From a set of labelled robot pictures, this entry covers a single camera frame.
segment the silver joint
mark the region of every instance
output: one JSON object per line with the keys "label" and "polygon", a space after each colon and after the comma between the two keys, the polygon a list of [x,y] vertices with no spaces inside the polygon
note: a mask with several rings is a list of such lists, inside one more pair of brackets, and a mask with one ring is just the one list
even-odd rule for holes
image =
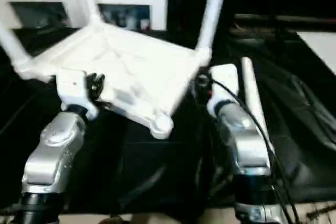
{"label": "silver joint", "polygon": [[29,156],[22,179],[23,191],[61,193],[65,190],[75,154],[83,144],[85,122],[77,114],[59,113],[41,132]]}
{"label": "silver joint", "polygon": [[256,223],[287,223],[280,205],[236,204],[235,211],[237,218],[242,222],[248,220]]}
{"label": "silver joint", "polygon": [[263,137],[252,118],[236,103],[219,113],[219,134],[231,151],[234,174],[269,175],[270,163]]}

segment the screw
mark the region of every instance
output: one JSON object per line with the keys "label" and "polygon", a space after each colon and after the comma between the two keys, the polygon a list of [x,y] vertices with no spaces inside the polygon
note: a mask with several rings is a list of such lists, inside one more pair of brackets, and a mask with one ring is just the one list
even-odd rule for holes
{"label": "screw", "polygon": [[251,210],[251,219],[252,220],[259,220],[261,218],[260,209],[255,208]]}
{"label": "screw", "polygon": [[197,78],[198,85],[205,87],[209,84],[209,78],[205,74],[201,74]]}

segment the black cloth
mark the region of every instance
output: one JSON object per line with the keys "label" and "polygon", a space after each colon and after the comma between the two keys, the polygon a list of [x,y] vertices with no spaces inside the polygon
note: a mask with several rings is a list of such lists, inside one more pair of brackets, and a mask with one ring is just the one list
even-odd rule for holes
{"label": "black cloth", "polygon": [[[26,49],[37,55],[73,29],[20,30]],[[150,32],[192,47],[194,38]],[[217,40],[212,64],[252,58],[270,139],[290,178],[295,201],[336,199],[334,75],[298,38],[279,45],[262,39]],[[0,52],[0,206],[18,200],[24,164],[41,130],[60,111],[56,87],[23,81]],[[174,130],[156,140],[147,128],[102,110],[90,123],[76,155],[66,212],[161,211],[191,220],[205,207],[234,202],[225,146],[210,119],[188,93],[173,115]]]}

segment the black cable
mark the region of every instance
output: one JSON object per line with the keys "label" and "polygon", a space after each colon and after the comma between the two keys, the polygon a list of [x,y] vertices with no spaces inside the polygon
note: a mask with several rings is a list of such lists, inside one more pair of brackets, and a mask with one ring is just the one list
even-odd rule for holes
{"label": "black cable", "polygon": [[[300,223],[300,218],[299,218],[299,215],[298,215],[298,212],[297,212],[297,209],[291,199],[291,196],[290,196],[290,193],[289,193],[289,185],[287,184],[287,180],[285,179],[285,176],[284,176],[284,169],[279,161],[279,159],[277,158],[273,148],[270,146],[270,143],[268,142],[268,138],[267,136],[265,135],[265,132],[263,130],[263,128],[261,127],[261,125],[259,124],[258,120],[256,119],[256,117],[251,113],[250,109],[244,104],[244,102],[235,94],[233,93],[228,87],[224,86],[223,84],[221,84],[220,82],[216,81],[216,80],[212,80],[213,83],[219,85],[221,88],[223,88],[225,91],[227,91],[238,103],[239,105],[244,109],[244,111],[252,118],[252,120],[254,121],[254,123],[257,125],[260,133],[261,133],[261,136],[263,137],[264,141],[265,141],[265,144],[266,144],[266,149],[269,153],[269,155],[275,160],[275,163],[277,164],[277,168],[279,169],[279,174],[280,174],[280,178],[283,182],[283,188],[285,189],[285,193],[286,193],[286,196],[288,198],[288,201],[291,205],[291,208],[292,208],[292,211],[293,211],[293,214],[294,214],[294,217],[295,217],[295,222],[297,224]],[[287,208],[286,208],[286,205],[284,204],[284,202],[282,201],[282,199],[279,196],[279,194],[277,193],[276,191],[276,188],[274,188],[274,192],[275,192],[275,195],[276,197],[278,198],[279,200],[279,203],[282,207],[282,210],[284,211],[285,215],[286,215],[286,218],[289,217],[288,215],[288,212],[287,212]],[[287,218],[287,221],[289,223],[292,223],[290,217],[289,219]]]}

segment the white 3d-printed part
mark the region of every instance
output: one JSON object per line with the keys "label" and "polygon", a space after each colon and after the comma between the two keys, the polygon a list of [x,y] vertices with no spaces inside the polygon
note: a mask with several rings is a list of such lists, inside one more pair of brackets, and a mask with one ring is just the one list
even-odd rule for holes
{"label": "white 3d-printed part", "polygon": [[[230,89],[234,94],[238,94],[239,90],[239,84],[238,84],[238,72],[237,68],[233,64],[225,64],[225,65],[219,65],[214,66],[210,69],[212,78],[215,81],[218,81],[219,83],[223,84],[227,88]],[[221,86],[218,84],[213,83],[212,84],[212,90],[213,94],[210,100],[207,103],[207,110],[209,114],[216,118],[217,115],[215,113],[215,106],[225,100],[233,101],[235,102],[235,98],[232,97],[226,90],[224,90]]]}
{"label": "white 3d-printed part", "polygon": [[[147,126],[156,138],[168,137],[173,128],[171,116],[189,81],[211,58],[222,0],[207,2],[201,42],[196,50],[106,24],[100,18],[96,1],[86,2],[89,25],[35,58],[24,51],[14,34],[0,22],[0,42],[15,71],[23,79],[42,81],[54,75],[56,79],[64,77],[64,69],[104,74],[99,99],[110,104],[110,110]],[[73,92],[69,96],[63,92],[61,96],[75,97]],[[94,109],[88,113],[94,118]]]}
{"label": "white 3d-printed part", "polygon": [[76,104],[86,108],[86,117],[93,120],[98,115],[98,109],[89,100],[87,88],[87,76],[83,71],[73,69],[61,69],[56,78],[57,93],[60,97],[62,110],[66,110],[69,105]]}

